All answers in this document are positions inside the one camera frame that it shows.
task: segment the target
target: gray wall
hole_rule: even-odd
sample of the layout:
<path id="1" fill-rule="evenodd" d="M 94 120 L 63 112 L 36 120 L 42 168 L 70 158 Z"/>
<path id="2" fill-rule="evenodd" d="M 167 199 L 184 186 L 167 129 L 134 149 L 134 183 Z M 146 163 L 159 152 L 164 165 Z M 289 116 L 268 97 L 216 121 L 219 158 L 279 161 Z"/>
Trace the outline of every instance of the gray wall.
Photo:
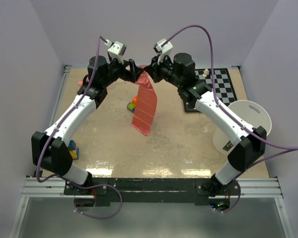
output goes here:
<path id="1" fill-rule="evenodd" d="M 241 68 L 247 96 L 272 118 L 269 139 L 298 145 L 298 0 L 280 0 Z M 267 153 L 276 152 L 269 149 Z M 273 159 L 298 238 L 298 152 Z"/>
<path id="2" fill-rule="evenodd" d="M 216 66 L 232 66 L 245 60 L 278 0 L 30 1 L 63 63 L 87 65 L 97 34 L 127 44 L 126 58 L 150 63 L 155 42 L 186 25 L 201 24 L 213 39 Z M 172 43 L 174 52 L 188 52 L 197 65 L 210 65 L 201 30 L 187 30 Z"/>
<path id="3" fill-rule="evenodd" d="M 31 135 L 48 126 L 62 64 L 28 0 L 0 0 L 0 238 L 32 174 Z"/>

